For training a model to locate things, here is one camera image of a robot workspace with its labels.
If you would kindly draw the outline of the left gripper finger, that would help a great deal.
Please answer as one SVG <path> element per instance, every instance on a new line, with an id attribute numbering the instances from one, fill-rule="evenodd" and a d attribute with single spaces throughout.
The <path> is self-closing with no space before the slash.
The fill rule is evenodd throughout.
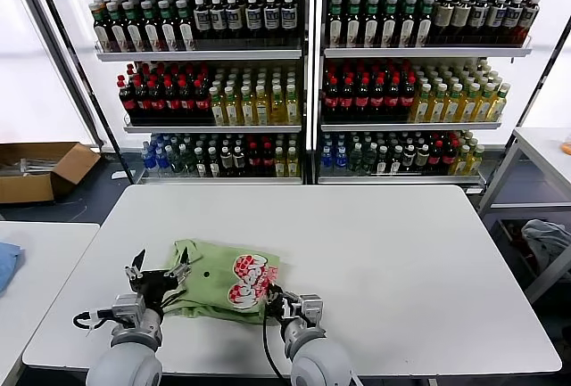
<path id="1" fill-rule="evenodd" d="M 184 248 L 176 257 L 176 263 L 165 274 L 168 278 L 186 278 L 191 271 L 191 263 L 187 248 Z"/>
<path id="2" fill-rule="evenodd" d="M 125 266 L 125 273 L 129 281 L 135 281 L 143 277 L 141 267 L 145 259 L 145 250 L 141 250 L 132 260 L 129 266 Z"/>

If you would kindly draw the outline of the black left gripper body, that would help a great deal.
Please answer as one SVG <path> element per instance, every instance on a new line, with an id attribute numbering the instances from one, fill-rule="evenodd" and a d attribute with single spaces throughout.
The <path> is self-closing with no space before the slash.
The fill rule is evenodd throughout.
<path id="1" fill-rule="evenodd" d="M 165 277 L 167 271 L 142 271 L 143 277 L 132 281 L 132 291 L 143 297 L 148 308 L 166 308 L 186 292 L 183 285 L 186 279 Z"/>

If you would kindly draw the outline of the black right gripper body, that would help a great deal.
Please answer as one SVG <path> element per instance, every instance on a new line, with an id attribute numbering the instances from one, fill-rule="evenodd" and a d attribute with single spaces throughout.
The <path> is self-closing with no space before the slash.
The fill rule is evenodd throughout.
<path id="1" fill-rule="evenodd" d="M 283 322 L 300 316 L 300 297 L 292 292 L 278 292 L 274 298 L 274 317 Z"/>

